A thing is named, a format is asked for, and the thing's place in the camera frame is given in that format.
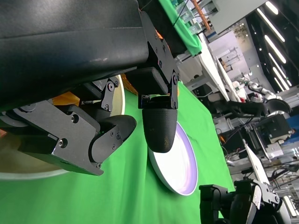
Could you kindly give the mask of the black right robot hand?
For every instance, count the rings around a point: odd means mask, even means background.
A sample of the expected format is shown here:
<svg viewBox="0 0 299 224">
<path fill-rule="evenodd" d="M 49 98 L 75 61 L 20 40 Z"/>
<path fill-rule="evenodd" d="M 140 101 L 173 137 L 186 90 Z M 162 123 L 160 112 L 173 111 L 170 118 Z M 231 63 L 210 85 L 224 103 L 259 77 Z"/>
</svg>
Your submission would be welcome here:
<svg viewBox="0 0 299 224">
<path fill-rule="evenodd" d="M 290 224 L 284 201 L 265 183 L 235 181 L 235 191 L 218 185 L 201 185 L 202 224 Z"/>
</svg>

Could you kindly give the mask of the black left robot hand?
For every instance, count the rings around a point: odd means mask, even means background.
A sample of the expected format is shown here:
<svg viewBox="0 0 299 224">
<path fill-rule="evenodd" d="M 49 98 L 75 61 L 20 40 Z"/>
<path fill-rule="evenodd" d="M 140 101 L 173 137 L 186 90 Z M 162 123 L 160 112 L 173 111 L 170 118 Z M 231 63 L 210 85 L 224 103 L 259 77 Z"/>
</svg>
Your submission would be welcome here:
<svg viewBox="0 0 299 224">
<path fill-rule="evenodd" d="M 136 0 L 1 1 L 0 127 L 21 152 L 101 175 L 136 127 L 111 115 L 119 74 L 138 92 L 149 149 L 169 152 L 179 71 Z"/>
</svg>

